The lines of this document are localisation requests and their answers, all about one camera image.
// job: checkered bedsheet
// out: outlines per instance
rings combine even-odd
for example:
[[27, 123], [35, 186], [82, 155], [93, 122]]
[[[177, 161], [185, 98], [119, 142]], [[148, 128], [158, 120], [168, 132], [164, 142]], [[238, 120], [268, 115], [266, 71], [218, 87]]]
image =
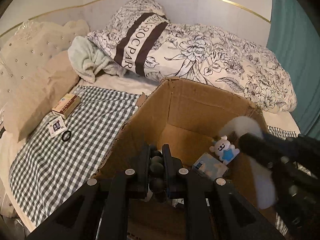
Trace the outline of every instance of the checkered bedsheet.
[[38, 226], [95, 173], [121, 126], [136, 111], [139, 95], [78, 87], [81, 103], [65, 120], [72, 132], [50, 137], [47, 114], [13, 161], [9, 183], [22, 211]]

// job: cardboard box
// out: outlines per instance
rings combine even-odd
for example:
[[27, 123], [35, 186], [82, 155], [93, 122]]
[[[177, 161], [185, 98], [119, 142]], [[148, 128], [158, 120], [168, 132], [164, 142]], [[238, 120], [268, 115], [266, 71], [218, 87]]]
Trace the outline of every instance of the cardboard box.
[[73, 94], [66, 94], [57, 105], [51, 109], [52, 113], [56, 116], [62, 116], [63, 119], [67, 119], [67, 117], [72, 113], [72, 111], [79, 105], [81, 99], [79, 96]]
[[[169, 144], [171, 154], [186, 167], [208, 151], [211, 140], [237, 116], [255, 119], [267, 126], [262, 111], [251, 101], [201, 83], [171, 78], [165, 80], [124, 125], [102, 161], [96, 178], [111, 178], [130, 167], [144, 141], [161, 148]], [[256, 206], [253, 176], [246, 155], [239, 153], [230, 163], [231, 179], [239, 192]], [[272, 208], [261, 211], [275, 223]], [[131, 200], [128, 231], [142, 240], [185, 239], [185, 214], [166, 203]]]

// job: black ring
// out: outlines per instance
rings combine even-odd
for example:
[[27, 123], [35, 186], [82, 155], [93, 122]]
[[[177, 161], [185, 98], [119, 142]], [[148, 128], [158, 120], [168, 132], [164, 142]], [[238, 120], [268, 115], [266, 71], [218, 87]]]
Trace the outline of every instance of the black ring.
[[71, 131], [65, 131], [63, 134], [62, 134], [62, 137], [61, 137], [61, 139], [62, 139], [62, 141], [64, 141], [64, 142], [67, 142], [68, 140], [70, 140], [70, 138], [71, 138]]

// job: beige pillow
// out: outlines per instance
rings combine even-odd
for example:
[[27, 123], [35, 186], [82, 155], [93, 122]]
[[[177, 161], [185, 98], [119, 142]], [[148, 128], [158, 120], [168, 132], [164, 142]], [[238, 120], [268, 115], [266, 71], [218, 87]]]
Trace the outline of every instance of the beige pillow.
[[24, 22], [0, 51], [0, 109], [24, 79], [52, 57], [67, 50], [76, 36], [85, 36], [84, 20], [64, 26], [52, 22]]
[[51, 108], [79, 81], [63, 51], [27, 77], [4, 107], [4, 127], [20, 141], [26, 138]]

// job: paper tag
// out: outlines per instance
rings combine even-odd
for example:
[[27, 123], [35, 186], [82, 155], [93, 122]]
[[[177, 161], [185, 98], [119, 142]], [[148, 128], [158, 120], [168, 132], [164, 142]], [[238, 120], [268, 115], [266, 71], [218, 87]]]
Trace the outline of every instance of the paper tag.
[[[207, 206], [210, 207], [209, 200], [208, 200], [207, 198], [206, 198], [205, 200], [206, 200], [206, 202], [207, 202]], [[183, 200], [183, 198], [178, 198], [178, 199], [173, 199], [173, 200], [172, 200], [172, 206], [173, 206], [173, 207], [176, 207], [176, 205], [177, 205], [178, 203], [184, 205], [184, 200]]]
[[62, 119], [62, 116], [59, 116], [58, 118], [54, 119], [53, 121], [49, 122], [47, 125], [51, 138], [57, 136], [58, 134], [65, 131], [66, 125], [64, 124], [64, 121]]

